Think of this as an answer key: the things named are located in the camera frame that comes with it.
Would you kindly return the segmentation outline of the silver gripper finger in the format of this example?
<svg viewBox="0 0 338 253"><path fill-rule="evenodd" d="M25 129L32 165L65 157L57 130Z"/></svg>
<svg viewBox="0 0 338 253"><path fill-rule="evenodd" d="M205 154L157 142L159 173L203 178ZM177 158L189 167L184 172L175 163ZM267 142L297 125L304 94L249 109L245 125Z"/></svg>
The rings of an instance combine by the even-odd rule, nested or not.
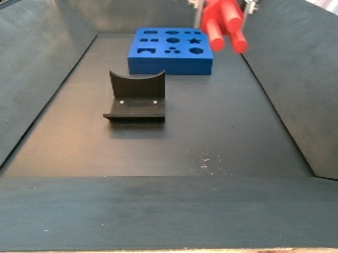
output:
<svg viewBox="0 0 338 253"><path fill-rule="evenodd" d="M259 0L244 0L244 14L252 15L259 10Z"/></svg>
<svg viewBox="0 0 338 253"><path fill-rule="evenodd" d="M187 0L187 3L195 9L193 27L197 29L200 27L200 20L201 20L201 12L203 12L203 7L204 7L204 0Z"/></svg>

